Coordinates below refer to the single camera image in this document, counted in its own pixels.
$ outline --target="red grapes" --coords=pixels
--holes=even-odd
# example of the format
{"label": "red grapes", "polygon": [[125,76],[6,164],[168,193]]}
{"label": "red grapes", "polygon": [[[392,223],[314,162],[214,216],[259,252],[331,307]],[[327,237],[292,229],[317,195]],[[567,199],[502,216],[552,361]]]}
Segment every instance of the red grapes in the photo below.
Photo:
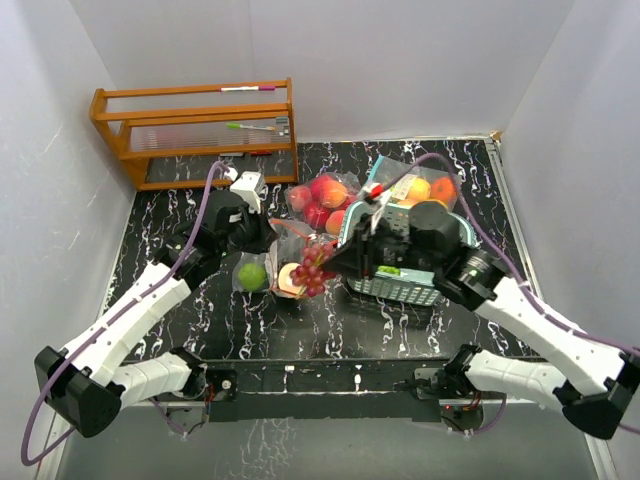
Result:
{"label": "red grapes", "polygon": [[310,297],[321,295],[325,292],[324,282],[335,278],[335,273],[323,272],[322,263],[333,255],[333,246],[312,245],[302,250],[302,265],[296,267],[289,275],[291,283],[296,287],[304,286],[305,293]]}

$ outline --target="basket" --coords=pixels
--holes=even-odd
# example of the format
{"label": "basket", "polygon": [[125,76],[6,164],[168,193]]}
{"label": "basket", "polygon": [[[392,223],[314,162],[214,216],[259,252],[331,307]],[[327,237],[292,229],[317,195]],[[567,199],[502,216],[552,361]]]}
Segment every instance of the basket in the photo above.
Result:
{"label": "basket", "polygon": [[[356,202],[349,207],[340,229],[339,245],[342,245],[353,232],[353,228],[364,213],[370,213],[371,207],[366,202]],[[478,246],[473,228],[464,218],[453,215],[460,222],[460,238],[471,247]],[[409,233],[409,209],[394,204],[387,204],[384,218],[391,228],[403,235]],[[356,292],[366,293],[387,300],[430,306],[442,299],[442,294],[433,286],[433,273],[419,270],[400,269],[400,273],[377,271],[370,280],[348,279],[347,283]]]}

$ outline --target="orange wooden rack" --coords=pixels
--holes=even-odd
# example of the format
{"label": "orange wooden rack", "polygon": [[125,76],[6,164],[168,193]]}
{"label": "orange wooden rack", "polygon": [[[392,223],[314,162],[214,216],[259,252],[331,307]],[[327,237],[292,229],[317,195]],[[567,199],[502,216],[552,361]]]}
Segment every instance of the orange wooden rack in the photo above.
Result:
{"label": "orange wooden rack", "polygon": [[[244,100],[246,92],[224,93],[221,88],[274,86],[286,97],[273,103],[215,104],[220,95]],[[269,100],[272,92],[255,92],[251,98]],[[294,129],[291,79],[267,82],[226,83],[139,90],[97,89],[89,110],[91,122],[118,157],[137,190],[203,187],[205,180],[148,182],[154,158],[224,155],[257,151],[288,150],[291,174],[266,176],[267,183],[298,181],[298,155]],[[227,122],[258,122],[262,126],[286,126],[281,131],[231,130]],[[228,185],[215,180],[214,185]]]}

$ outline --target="pen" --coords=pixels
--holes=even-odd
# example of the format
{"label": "pen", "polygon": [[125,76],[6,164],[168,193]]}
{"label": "pen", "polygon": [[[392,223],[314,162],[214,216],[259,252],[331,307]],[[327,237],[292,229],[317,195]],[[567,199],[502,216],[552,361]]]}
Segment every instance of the pen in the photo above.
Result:
{"label": "pen", "polygon": [[274,85],[256,85],[253,87],[223,87],[221,92],[270,92],[275,90]]}
{"label": "pen", "polygon": [[268,132],[276,131],[276,127],[259,127],[257,125],[241,125],[239,123],[227,123],[227,128],[244,128],[246,130],[266,130]]}

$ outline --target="peach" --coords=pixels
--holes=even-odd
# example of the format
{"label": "peach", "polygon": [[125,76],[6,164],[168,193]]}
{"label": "peach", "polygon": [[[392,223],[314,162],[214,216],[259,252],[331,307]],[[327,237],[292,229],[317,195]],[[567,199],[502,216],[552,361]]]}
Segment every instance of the peach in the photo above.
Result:
{"label": "peach", "polygon": [[304,207],[304,221],[311,228],[324,228],[325,223],[331,215],[331,210],[324,208],[317,202],[311,201]]}
{"label": "peach", "polygon": [[340,182],[331,180],[324,182],[320,194],[320,203],[323,207],[337,208],[347,199],[347,187]]}
{"label": "peach", "polygon": [[289,203],[294,212],[301,212],[311,201],[311,190],[304,185],[293,187],[289,192]]}
{"label": "peach", "polygon": [[456,198],[456,187],[449,177],[442,177],[433,182],[431,198],[450,205]]}
{"label": "peach", "polygon": [[311,190],[311,196],[316,202],[319,202],[322,200],[322,187],[327,182],[335,182],[335,180],[328,173],[325,173],[324,175],[320,175],[319,177],[311,180],[311,185],[309,186],[309,190]]}
{"label": "peach", "polygon": [[342,227],[342,221],[344,220],[344,210],[336,210],[327,219],[327,223],[324,226],[327,233],[331,235],[340,235],[340,228]]}
{"label": "peach", "polygon": [[416,202],[424,202],[431,193],[431,185],[424,178],[416,178],[411,182],[407,198]]}

